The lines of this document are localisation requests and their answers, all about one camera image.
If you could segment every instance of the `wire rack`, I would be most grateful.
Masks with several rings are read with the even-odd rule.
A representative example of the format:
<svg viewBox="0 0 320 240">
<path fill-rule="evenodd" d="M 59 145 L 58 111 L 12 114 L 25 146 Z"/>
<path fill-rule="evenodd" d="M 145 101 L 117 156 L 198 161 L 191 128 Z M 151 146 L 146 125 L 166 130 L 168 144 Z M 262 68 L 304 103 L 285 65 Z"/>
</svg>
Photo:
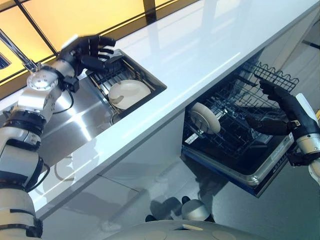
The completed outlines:
<svg viewBox="0 0 320 240">
<path fill-rule="evenodd" d="M 275 101 L 271 101 L 260 89 L 259 80 L 273 82 L 287 91 L 298 84 L 297 78 L 275 71 L 260 62 L 246 62 L 228 77 L 228 81 L 206 94 L 201 101 L 219 119 L 219 133 L 206 134 L 201 125 L 196 128 L 187 117 L 186 126 L 197 137 L 209 140 L 215 148 L 233 158 L 241 157 L 254 144 L 267 144 L 272 136 L 254 131 L 246 122 L 246 116 L 258 120 L 284 119 L 285 114 Z"/>
<path fill-rule="evenodd" d="M 104 101 L 107 101 L 108 103 L 110 103 L 108 97 L 110 88 L 112 87 L 112 85 L 123 80 L 137 80 L 144 83 L 150 89 L 150 94 L 148 96 L 125 110 L 120 109 L 110 103 L 110 107 L 113 110 L 113 115 L 110 118 L 111 125 L 113 125 L 129 113 L 133 112 L 136 108 L 140 107 L 151 98 L 166 89 L 166 86 L 163 85 L 163 83 L 161 83 L 153 75 L 148 73 L 144 68 L 134 62 L 131 58 L 126 56 L 126 54 L 123 52 L 120 52 L 120 56 L 113 63 L 109 72 L 89 72 L 87 75 L 93 85 L 100 92 L 100 96 L 104 99 Z"/>
</svg>

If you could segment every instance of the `stainless steel sink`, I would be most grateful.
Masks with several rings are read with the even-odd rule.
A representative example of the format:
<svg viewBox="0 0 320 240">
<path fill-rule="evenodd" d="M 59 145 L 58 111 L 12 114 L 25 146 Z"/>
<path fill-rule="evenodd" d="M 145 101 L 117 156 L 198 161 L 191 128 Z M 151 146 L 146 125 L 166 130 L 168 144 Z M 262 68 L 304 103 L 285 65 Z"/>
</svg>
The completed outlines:
<svg viewBox="0 0 320 240">
<path fill-rule="evenodd" d="M 127 66 L 129 64 L 134 71 L 128 71 L 128 68 L 125 67 L 111 76 L 87 72 L 89 77 L 80 80 L 80 89 L 74 94 L 73 107 L 65 112 L 53 115 L 44 128 L 38 153 L 49 166 L 53 166 L 61 159 L 67 157 L 76 149 L 111 127 L 114 122 L 120 121 L 121 118 L 133 112 L 167 88 L 162 82 L 125 55 L 125 53 L 120 50 L 117 50 L 116 53 L 123 56 L 120 59 L 120 61 L 126 62 L 123 65 Z M 129 107 L 128 110 L 122 111 L 108 102 L 108 92 L 103 93 L 97 88 L 97 81 L 101 83 L 103 81 L 114 83 L 121 80 L 119 76 L 121 78 L 146 81 L 147 86 L 151 86 L 155 90 L 151 89 L 150 95 Z M 55 111 L 68 108 L 70 103 L 71 100 L 67 91 L 63 92 L 56 102 Z M 5 120 L 5 116 L 1 114 L 1 126 Z"/>
</svg>

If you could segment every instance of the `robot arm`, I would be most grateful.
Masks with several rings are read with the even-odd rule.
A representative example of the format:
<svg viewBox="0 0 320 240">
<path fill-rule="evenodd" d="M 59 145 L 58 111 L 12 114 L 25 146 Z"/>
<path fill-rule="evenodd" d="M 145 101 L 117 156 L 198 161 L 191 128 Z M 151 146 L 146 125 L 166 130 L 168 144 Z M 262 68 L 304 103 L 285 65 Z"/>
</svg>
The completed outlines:
<svg viewBox="0 0 320 240">
<path fill-rule="evenodd" d="M 248 124 L 267 135 L 287 135 L 290 132 L 301 152 L 288 156 L 292 166 L 309 166 L 309 172 L 320 184 L 320 128 L 317 117 L 302 93 L 295 97 L 282 87 L 260 80 L 260 87 L 268 99 L 276 101 L 289 122 L 258 121 L 247 117 Z"/>
<path fill-rule="evenodd" d="M 98 35 L 79 37 L 62 49 L 51 66 L 43 65 L 28 77 L 27 88 L 0 128 L 0 239 L 41 237 L 42 222 L 36 218 L 28 192 L 36 187 L 44 165 L 36 153 L 44 126 L 62 92 L 79 89 L 77 76 L 84 68 L 108 71 L 108 61 L 98 58 L 109 56 L 99 52 L 112 54 L 103 47 L 115 43 Z"/>
</svg>

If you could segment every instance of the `dishwasher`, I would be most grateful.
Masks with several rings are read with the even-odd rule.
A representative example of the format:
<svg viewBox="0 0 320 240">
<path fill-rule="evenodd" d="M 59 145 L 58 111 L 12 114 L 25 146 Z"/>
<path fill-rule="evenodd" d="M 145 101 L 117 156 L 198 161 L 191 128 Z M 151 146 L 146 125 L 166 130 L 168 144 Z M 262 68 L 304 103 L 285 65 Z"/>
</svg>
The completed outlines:
<svg viewBox="0 0 320 240">
<path fill-rule="evenodd" d="M 271 81 L 291 92 L 297 78 L 276 71 L 254 56 L 187 106 L 183 126 L 182 154 L 226 177 L 259 197 L 295 151 L 292 134 L 271 136 L 254 131 L 245 117 L 286 120 L 278 103 L 269 100 L 259 80 Z M 208 134 L 202 122 L 192 121 L 191 108 L 205 105 L 220 123 L 218 133 Z"/>
</svg>

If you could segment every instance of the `window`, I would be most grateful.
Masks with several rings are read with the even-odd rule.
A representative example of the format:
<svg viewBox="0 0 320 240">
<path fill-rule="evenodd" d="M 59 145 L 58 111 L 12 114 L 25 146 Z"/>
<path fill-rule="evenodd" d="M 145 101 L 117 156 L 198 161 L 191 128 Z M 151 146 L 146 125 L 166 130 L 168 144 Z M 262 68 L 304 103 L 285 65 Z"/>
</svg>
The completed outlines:
<svg viewBox="0 0 320 240">
<path fill-rule="evenodd" d="M 0 29 L 28 58 L 43 63 L 75 34 L 119 39 L 196 1 L 0 0 Z M 1 41 L 0 53 L 11 62 L 0 70 L 2 99 L 24 87 L 29 73 Z"/>
</svg>

